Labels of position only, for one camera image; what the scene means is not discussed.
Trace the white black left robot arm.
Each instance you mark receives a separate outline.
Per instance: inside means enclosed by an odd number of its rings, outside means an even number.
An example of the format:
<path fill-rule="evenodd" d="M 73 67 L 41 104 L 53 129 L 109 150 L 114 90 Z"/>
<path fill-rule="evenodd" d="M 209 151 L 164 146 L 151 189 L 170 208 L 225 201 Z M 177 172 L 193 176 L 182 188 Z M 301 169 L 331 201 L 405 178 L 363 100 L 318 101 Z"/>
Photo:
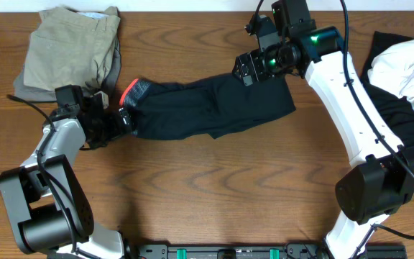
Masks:
<path fill-rule="evenodd" d="M 17 247 L 48 258 L 137 258 L 129 241 L 93 218 L 73 172 L 81 150 L 125 134 L 123 110 L 108 111 L 106 94 L 59 97 L 44 116 L 42 139 L 18 168 L 0 175 L 0 192 Z"/>

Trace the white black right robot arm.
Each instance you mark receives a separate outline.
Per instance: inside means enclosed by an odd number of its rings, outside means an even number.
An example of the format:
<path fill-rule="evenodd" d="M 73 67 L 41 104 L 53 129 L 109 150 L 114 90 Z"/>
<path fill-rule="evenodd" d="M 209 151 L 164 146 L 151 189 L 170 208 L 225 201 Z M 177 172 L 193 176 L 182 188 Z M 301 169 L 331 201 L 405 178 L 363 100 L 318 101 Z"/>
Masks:
<path fill-rule="evenodd" d="M 320 245 L 290 243 L 271 258 L 405 258 L 402 245 L 370 237 L 414 194 L 414 147 L 386 125 L 356 75 L 335 27 L 249 29 L 259 47 L 239 55 L 233 75 L 246 86 L 297 72 L 317 93 L 344 142 L 351 170 L 336 184 L 340 214 Z"/>

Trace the black leggings red waistband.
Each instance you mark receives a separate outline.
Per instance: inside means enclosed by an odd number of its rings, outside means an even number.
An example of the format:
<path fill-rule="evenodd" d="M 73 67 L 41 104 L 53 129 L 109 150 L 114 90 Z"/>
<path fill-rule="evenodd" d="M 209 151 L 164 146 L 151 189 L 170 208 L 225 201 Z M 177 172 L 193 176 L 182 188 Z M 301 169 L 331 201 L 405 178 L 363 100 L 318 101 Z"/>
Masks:
<path fill-rule="evenodd" d="M 130 114 L 133 134 L 151 140 L 182 140 L 202 134 L 216 139 L 295 111 L 285 79 L 245 86 L 231 74 L 187 84 L 136 78 L 119 103 Z"/>

